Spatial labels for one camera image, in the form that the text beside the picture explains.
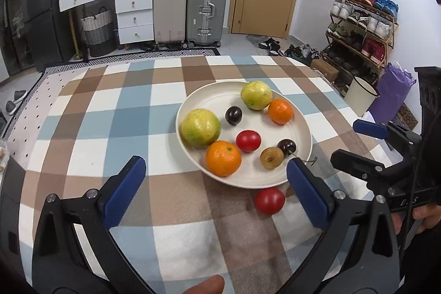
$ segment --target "suitcase handle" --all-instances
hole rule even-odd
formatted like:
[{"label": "suitcase handle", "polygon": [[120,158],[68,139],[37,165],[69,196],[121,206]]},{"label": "suitcase handle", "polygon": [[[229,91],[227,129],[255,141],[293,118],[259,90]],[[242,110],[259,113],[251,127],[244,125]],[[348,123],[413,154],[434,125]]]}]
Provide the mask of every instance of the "suitcase handle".
[{"label": "suitcase handle", "polygon": [[208,17],[208,19],[213,18],[214,17],[214,10],[216,9],[216,7],[214,6],[213,3],[208,3],[208,5],[211,7],[211,14]]}]

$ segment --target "fruit plate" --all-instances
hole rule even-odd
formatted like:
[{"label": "fruit plate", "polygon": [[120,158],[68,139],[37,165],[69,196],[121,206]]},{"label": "fruit plate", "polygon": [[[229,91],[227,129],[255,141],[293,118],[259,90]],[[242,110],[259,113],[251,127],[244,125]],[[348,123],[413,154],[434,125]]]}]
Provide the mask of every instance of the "fruit plate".
[{"label": "fruit plate", "polygon": [[[190,160],[203,172],[213,179],[240,188],[268,188],[281,185],[287,181],[286,165],[292,158],[289,156],[274,170],[266,170],[260,163],[260,154],[267,147],[275,147],[280,140],[291,139],[297,145],[295,155],[304,161],[309,160],[312,152],[312,135],[309,126],[300,110],[287,98],[273,90],[273,99],[287,101],[294,111],[294,118],[285,125],[278,125],[268,116],[267,109],[261,111],[250,110],[243,103],[240,92],[246,83],[240,81],[224,81],[205,85],[191,93],[182,103],[176,116],[176,128],[193,109],[207,109],[212,111],[220,121],[221,131],[219,140],[235,144],[236,136],[244,130],[253,130],[260,134],[262,143],[252,153],[243,153],[242,164],[235,173],[228,177],[218,177],[206,168],[205,149],[195,149],[181,137],[178,130],[179,143]],[[242,121],[230,125],[225,119],[225,113],[231,106],[242,109]]]}]

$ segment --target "blue gripper pad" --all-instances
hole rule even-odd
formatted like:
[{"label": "blue gripper pad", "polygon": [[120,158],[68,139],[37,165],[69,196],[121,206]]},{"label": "blue gripper pad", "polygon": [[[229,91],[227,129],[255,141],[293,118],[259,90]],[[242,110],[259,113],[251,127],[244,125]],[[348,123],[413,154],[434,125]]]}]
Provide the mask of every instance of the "blue gripper pad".
[{"label": "blue gripper pad", "polygon": [[329,224],[329,209],[314,185],[306,178],[301,168],[294,161],[288,162],[286,175],[312,225],[325,230]]},{"label": "blue gripper pad", "polygon": [[103,224],[107,230],[119,225],[145,177],[146,162],[140,157],[103,206]]},{"label": "blue gripper pad", "polygon": [[389,131],[387,131],[386,126],[364,120],[355,120],[352,129],[354,129],[356,133],[361,133],[362,135],[380,140],[384,140],[389,136]]}]

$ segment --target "white bucket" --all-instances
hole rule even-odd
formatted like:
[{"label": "white bucket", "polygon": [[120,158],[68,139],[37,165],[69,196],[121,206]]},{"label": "white bucket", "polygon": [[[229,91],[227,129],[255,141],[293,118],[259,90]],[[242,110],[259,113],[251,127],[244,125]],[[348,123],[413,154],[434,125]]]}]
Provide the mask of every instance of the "white bucket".
[{"label": "white bucket", "polygon": [[359,77],[354,77],[345,96],[345,101],[358,117],[362,117],[373,101],[379,96],[378,91],[368,82]]}]

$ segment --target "red tomato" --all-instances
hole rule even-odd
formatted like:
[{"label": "red tomato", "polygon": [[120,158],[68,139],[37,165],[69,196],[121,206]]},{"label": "red tomato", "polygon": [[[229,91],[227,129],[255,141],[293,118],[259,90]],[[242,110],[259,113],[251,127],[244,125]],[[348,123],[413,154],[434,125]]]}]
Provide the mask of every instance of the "red tomato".
[{"label": "red tomato", "polygon": [[257,210],[266,215],[274,215],[283,208],[285,195],[277,188],[261,190],[254,198]]},{"label": "red tomato", "polygon": [[236,137],[236,145],[245,153],[256,151],[260,144],[262,143],[262,139],[260,135],[252,130],[242,131]]}]

